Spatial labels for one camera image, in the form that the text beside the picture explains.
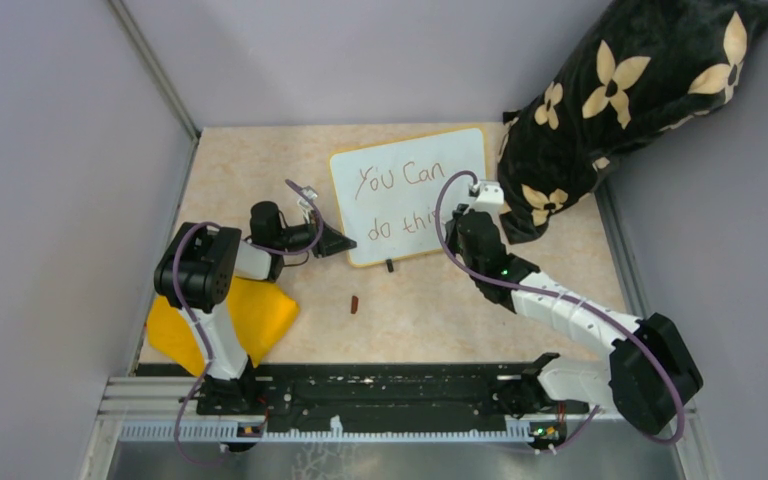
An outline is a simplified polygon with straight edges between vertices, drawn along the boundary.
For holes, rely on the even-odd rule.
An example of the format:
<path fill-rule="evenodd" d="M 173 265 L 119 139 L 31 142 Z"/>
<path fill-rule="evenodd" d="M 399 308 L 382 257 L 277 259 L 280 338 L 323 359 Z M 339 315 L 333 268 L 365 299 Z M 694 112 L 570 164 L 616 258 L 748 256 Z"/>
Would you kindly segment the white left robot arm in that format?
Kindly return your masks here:
<path fill-rule="evenodd" d="M 185 223 L 154 273 L 156 299 L 147 338 L 194 376 L 227 380 L 220 392 L 237 414 L 252 411 L 260 388 L 243 377 L 294 322 L 299 306 L 276 284 L 287 257 L 325 258 L 356 247 L 301 202 L 304 221 L 290 225 L 272 201 L 250 210 L 250 234 L 208 222 Z"/>

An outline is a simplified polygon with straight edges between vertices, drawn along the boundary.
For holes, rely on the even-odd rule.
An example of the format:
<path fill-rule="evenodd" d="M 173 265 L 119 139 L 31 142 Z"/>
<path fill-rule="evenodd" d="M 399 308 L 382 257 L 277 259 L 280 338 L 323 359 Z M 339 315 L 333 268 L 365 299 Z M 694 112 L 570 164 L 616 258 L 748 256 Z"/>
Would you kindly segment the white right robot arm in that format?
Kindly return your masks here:
<path fill-rule="evenodd" d="M 464 204 L 446 222 L 444 239 L 486 300 L 597 355 L 593 362 L 558 356 L 539 367 L 523 385 L 532 410 L 548 412 L 559 401 L 588 403 L 614 410 L 655 436 L 701 390 L 701 372 L 667 316 L 616 312 L 564 288 L 537 265 L 508 252 L 490 214 Z"/>

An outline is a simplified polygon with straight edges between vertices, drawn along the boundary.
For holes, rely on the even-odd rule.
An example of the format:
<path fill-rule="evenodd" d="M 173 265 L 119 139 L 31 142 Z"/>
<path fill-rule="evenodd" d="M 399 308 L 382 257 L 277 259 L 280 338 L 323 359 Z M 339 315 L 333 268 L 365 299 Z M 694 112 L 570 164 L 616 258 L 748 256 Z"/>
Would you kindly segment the yellow-framed whiteboard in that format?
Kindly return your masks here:
<path fill-rule="evenodd" d="M 367 267 L 440 249 L 435 226 L 469 200 L 466 176 L 439 193 L 460 171 L 487 173 L 479 127 L 427 134 L 333 154 L 329 170 L 343 234 L 354 240 L 348 260 Z"/>

